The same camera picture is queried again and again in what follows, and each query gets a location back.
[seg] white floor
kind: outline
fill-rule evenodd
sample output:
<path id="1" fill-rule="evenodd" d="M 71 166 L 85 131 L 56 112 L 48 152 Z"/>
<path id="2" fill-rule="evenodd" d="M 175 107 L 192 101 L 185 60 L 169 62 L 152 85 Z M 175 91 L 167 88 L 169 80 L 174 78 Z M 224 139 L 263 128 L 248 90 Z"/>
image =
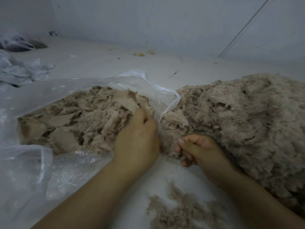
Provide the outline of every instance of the white floor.
<path id="1" fill-rule="evenodd" d="M 218 58 L 194 60 L 159 54 L 158 51 L 155 51 L 155 55 L 148 55 L 146 51 L 149 49 L 125 50 L 117 45 L 59 38 L 48 38 L 47 44 L 47 49 L 14 53 L 14 56 L 23 61 L 41 58 L 42 62 L 54 63 L 55 68 L 50 70 L 51 78 L 111 77 L 139 68 L 146 71 L 151 81 L 169 89 L 209 84 L 218 79 L 231 80 L 262 72 L 280 73 L 304 80 L 303 74 L 294 73 L 293 69 L 283 70 L 260 63 Z M 134 56 L 133 53 L 143 53 L 145 57 Z M 158 194 L 165 197 L 166 184 L 171 179 L 175 180 L 179 188 L 195 193 L 201 201 L 220 200 L 227 208 L 234 227 L 245 228 L 230 198 L 211 184 L 201 170 L 197 167 L 185 169 L 179 164 L 166 162 L 164 158 L 160 158 L 153 169 L 127 194 L 118 207 L 110 228 L 149 228 L 150 218 L 145 214 L 148 196 Z"/>

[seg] hand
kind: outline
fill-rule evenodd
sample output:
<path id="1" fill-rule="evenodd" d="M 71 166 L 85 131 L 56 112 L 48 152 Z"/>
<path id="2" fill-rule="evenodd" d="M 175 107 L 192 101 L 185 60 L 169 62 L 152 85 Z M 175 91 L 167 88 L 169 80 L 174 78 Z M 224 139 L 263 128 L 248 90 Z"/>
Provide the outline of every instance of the hand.
<path id="1" fill-rule="evenodd" d="M 139 108 L 116 138 L 113 162 L 126 174 L 140 178 L 153 166 L 159 153 L 158 123 Z"/>
<path id="2" fill-rule="evenodd" d="M 208 179 L 221 188 L 242 173 L 208 135 L 191 134 L 180 138 L 176 153 L 185 155 L 181 165 L 198 165 Z"/>

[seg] fingernail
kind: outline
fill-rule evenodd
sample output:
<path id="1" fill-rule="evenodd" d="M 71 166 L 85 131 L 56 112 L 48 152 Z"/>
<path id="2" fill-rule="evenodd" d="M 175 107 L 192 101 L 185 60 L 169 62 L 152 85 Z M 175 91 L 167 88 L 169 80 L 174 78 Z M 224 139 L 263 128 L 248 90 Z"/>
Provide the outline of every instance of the fingernail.
<path id="1" fill-rule="evenodd" d="M 184 144 L 184 139 L 183 138 L 179 138 L 178 141 L 179 141 L 180 144 Z"/>

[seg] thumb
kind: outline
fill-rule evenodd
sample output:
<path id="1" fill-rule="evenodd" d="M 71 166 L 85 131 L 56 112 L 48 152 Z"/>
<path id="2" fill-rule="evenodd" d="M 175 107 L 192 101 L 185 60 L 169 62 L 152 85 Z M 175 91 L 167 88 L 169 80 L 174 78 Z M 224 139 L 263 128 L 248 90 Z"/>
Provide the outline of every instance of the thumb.
<path id="1" fill-rule="evenodd" d="M 189 152 L 195 158 L 198 158 L 200 156 L 200 153 L 202 152 L 202 149 L 199 146 L 194 145 L 192 142 L 189 142 L 188 140 L 185 140 L 183 138 L 179 138 L 178 143 L 183 150 Z"/>

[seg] forearm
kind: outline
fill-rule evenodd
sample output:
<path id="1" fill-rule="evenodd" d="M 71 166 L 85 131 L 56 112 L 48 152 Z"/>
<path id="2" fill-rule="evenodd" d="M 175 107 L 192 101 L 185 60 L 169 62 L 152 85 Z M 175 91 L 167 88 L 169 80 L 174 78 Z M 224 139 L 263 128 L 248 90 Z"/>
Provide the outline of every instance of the forearm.
<path id="1" fill-rule="evenodd" d="M 137 178 L 110 162 L 32 229 L 102 228 L 115 205 Z"/>
<path id="2" fill-rule="evenodd" d="M 238 174 L 224 189 L 252 228 L 305 228 L 304 220 L 280 204 L 248 176 Z"/>

